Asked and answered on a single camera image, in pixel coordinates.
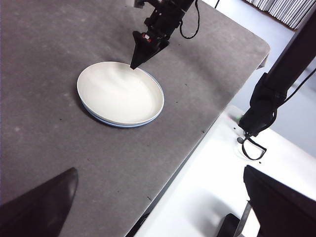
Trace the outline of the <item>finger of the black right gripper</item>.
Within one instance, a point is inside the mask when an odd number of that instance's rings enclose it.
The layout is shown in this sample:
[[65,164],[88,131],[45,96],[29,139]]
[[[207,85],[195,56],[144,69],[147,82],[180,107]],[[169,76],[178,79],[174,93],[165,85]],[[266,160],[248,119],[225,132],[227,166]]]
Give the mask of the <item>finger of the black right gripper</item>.
[[169,46],[169,41],[168,40],[162,40],[159,41],[158,43],[150,43],[150,49],[151,53],[149,56],[149,59],[160,53],[162,50],[164,50],[167,46]]
[[136,69],[158,53],[161,39],[151,31],[133,31],[132,35],[135,47],[130,67]]

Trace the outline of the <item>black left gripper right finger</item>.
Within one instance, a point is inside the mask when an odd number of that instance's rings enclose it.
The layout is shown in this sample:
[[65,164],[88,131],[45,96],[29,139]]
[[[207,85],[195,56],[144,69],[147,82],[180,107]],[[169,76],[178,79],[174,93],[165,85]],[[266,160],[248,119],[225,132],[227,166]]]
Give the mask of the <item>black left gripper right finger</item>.
[[247,165],[243,172],[250,205],[264,237],[314,237],[316,201]]

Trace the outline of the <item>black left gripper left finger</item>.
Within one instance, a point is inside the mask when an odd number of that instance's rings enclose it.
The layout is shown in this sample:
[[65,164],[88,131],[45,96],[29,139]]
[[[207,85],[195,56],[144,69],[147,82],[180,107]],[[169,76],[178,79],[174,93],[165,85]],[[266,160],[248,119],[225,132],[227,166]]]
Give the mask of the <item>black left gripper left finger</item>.
[[0,206],[2,237],[57,237],[79,182],[74,167]]

